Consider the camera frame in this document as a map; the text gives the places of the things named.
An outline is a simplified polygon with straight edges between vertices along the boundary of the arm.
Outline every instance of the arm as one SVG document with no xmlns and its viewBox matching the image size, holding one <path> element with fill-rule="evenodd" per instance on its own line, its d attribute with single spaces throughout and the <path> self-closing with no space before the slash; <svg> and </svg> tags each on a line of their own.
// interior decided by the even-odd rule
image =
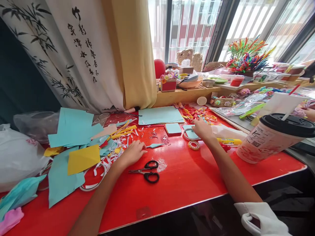
<svg viewBox="0 0 315 236">
<path fill-rule="evenodd" d="M 204 141 L 217 162 L 222 179 L 233 200 L 236 203 L 262 202 L 258 193 L 248 183 L 239 168 L 223 150 L 214 136 L 211 126 L 206 124 L 202 118 L 193 120 L 192 123 L 195 124 L 195 126 L 192 127 L 193 131 Z"/>
<path fill-rule="evenodd" d="M 102 216 L 113 187 L 121 173 L 128 166 L 136 163 L 147 153 L 146 146 L 139 140 L 133 141 L 124 153 L 112 164 L 103 181 L 81 212 L 68 235 L 97 235 Z"/>
</svg>

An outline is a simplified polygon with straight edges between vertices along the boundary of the yellow glue stick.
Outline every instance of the yellow glue stick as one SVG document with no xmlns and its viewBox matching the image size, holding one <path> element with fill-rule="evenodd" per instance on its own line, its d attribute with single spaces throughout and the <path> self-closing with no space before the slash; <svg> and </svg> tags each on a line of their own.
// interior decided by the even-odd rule
<svg viewBox="0 0 315 236">
<path fill-rule="evenodd" d="M 240 139 L 223 139 L 223 138 L 217 138 L 219 143 L 222 144 L 234 144 L 234 145 L 240 145 L 242 144 L 242 140 Z"/>
</svg>

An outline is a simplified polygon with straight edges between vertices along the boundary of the colorful pipe cleaner bouquet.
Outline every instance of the colorful pipe cleaner bouquet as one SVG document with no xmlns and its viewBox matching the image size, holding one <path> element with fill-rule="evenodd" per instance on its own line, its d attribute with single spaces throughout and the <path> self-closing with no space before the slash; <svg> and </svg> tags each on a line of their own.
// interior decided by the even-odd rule
<svg viewBox="0 0 315 236">
<path fill-rule="evenodd" d="M 226 67 L 229 68 L 230 72 L 234 74 L 254 72 L 268 65 L 268 57 L 276 47 L 259 56 L 261 49 L 268 44 L 265 44 L 265 41 L 258 43 L 258 38 L 259 35 L 254 41 L 248 40 L 248 38 L 243 41 L 240 39 L 240 41 L 235 41 L 229 45 L 228 52 L 231 53 L 231 59 Z"/>
</svg>

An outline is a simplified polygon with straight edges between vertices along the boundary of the white sleeve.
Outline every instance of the white sleeve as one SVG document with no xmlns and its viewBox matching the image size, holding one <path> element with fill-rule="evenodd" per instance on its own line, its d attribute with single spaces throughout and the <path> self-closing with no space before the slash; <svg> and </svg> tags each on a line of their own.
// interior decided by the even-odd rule
<svg viewBox="0 0 315 236">
<path fill-rule="evenodd" d="M 291 235 L 285 223 L 278 220 L 268 203 L 235 203 L 242 216 L 242 225 L 252 235 Z M 260 221 L 260 228 L 251 223 L 254 218 Z"/>
</svg>

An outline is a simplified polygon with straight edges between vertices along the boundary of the handle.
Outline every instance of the handle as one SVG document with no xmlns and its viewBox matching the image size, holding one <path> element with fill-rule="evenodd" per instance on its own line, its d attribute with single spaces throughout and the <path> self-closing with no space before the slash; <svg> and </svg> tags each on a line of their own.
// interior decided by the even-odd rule
<svg viewBox="0 0 315 236">
<path fill-rule="evenodd" d="M 152 160 L 152 161 L 149 161 L 147 164 L 145 164 L 145 166 L 144 166 L 144 168 L 146 168 L 146 169 L 155 169 L 155 168 L 157 168 L 158 167 L 158 162 L 157 161 L 154 161 L 154 160 Z"/>
<path fill-rule="evenodd" d="M 156 175 L 157 179 L 153 180 L 153 181 L 149 180 L 149 176 L 150 175 Z M 160 179 L 160 175 L 158 173 L 156 173 L 156 172 L 145 173 L 143 176 L 144 176 L 146 181 L 148 181 L 149 183 L 152 183 L 152 184 L 156 183 Z"/>
</svg>

